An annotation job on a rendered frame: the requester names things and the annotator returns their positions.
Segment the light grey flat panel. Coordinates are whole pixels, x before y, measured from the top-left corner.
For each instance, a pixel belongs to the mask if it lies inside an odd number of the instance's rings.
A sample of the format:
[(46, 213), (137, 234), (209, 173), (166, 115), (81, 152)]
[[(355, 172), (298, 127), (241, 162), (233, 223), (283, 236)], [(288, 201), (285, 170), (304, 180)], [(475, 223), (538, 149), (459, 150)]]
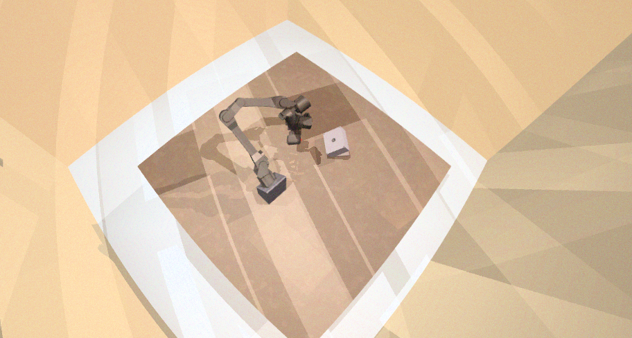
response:
[(349, 156), (349, 144), (343, 127), (339, 126), (323, 135), (326, 154), (329, 157)]

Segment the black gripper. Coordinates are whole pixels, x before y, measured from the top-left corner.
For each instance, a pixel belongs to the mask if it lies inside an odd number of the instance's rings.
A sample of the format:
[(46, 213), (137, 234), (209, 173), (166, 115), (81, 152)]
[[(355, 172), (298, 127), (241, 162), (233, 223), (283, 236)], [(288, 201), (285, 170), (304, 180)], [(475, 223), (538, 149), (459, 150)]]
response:
[(295, 112), (297, 115), (297, 119), (295, 122), (293, 123), (285, 123), (285, 126), (288, 126), (288, 130), (289, 131), (289, 135), (287, 135), (287, 144), (288, 145), (298, 145), (301, 143), (301, 130), (298, 130), (298, 115), (300, 115), (300, 117), (302, 117), (302, 113), (297, 113)]

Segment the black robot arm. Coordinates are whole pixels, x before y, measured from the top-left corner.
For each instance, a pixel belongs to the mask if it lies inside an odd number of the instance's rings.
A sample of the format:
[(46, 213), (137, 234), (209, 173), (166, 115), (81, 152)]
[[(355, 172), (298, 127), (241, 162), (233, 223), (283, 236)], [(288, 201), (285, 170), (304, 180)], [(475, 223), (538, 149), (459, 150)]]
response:
[[(269, 159), (264, 155), (264, 153), (257, 149), (249, 142), (245, 134), (239, 128), (236, 119), (234, 116), (240, 111), (241, 107), (273, 107), (284, 109), (278, 116), (282, 120), (286, 120), (287, 123), (293, 123), (297, 119), (297, 113), (302, 113), (307, 110), (311, 104), (310, 102), (304, 98), (303, 95), (300, 95), (298, 99), (295, 101), (288, 100), (286, 96), (277, 96), (271, 98), (237, 98), (227, 109), (224, 109), (220, 112), (219, 118), (220, 121), (225, 124), (237, 137), (239, 142), (245, 147), (246, 151), (249, 153), (252, 161), (254, 162), (254, 172), (257, 175), (257, 179), (261, 183), (261, 187), (269, 188), (272, 186), (277, 178), (275, 178), (274, 174), (269, 167)], [(290, 107), (291, 106), (291, 107)], [(302, 117), (298, 115), (298, 130), (302, 128), (310, 129), (312, 126), (312, 118), (309, 113), (305, 113)]]

